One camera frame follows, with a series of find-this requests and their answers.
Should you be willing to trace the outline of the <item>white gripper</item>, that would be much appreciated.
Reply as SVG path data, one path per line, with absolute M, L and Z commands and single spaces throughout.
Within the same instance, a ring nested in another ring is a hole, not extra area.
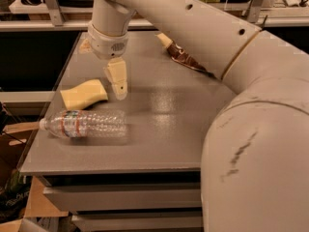
M 93 51 L 99 59 L 111 59 L 103 71 L 119 101 L 127 95 L 126 61 L 121 57 L 126 51 L 127 42 L 128 34 L 107 36 L 97 30 L 92 23 L 89 23 L 88 39 L 85 39 L 79 46 L 81 54 Z

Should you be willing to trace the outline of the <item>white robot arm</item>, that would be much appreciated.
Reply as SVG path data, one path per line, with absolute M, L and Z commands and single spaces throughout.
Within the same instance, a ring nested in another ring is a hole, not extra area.
M 309 232 L 309 55 L 198 0 L 97 0 L 90 32 L 138 12 L 235 92 L 201 157 L 206 232 Z

